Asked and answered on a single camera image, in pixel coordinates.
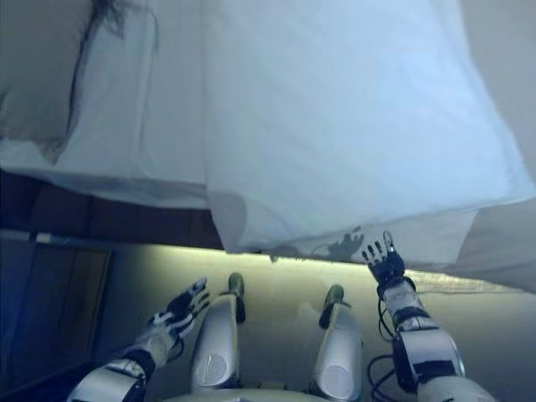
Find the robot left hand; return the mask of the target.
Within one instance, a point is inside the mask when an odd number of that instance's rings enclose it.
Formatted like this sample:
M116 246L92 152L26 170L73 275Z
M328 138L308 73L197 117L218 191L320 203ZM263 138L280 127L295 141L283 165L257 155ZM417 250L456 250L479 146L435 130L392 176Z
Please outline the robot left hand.
M173 340L185 338L196 318L209 306L208 279L202 277L173 298L163 312L148 322L151 329L163 330Z

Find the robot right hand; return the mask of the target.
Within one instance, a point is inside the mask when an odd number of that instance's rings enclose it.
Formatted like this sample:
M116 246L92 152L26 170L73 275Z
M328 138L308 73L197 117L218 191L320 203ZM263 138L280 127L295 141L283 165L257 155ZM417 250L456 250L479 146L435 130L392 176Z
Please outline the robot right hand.
M388 230L383 232L383 243L381 245L379 241L374 241L362 251L362 257L379 286L405 273L405 263L395 249L393 236Z

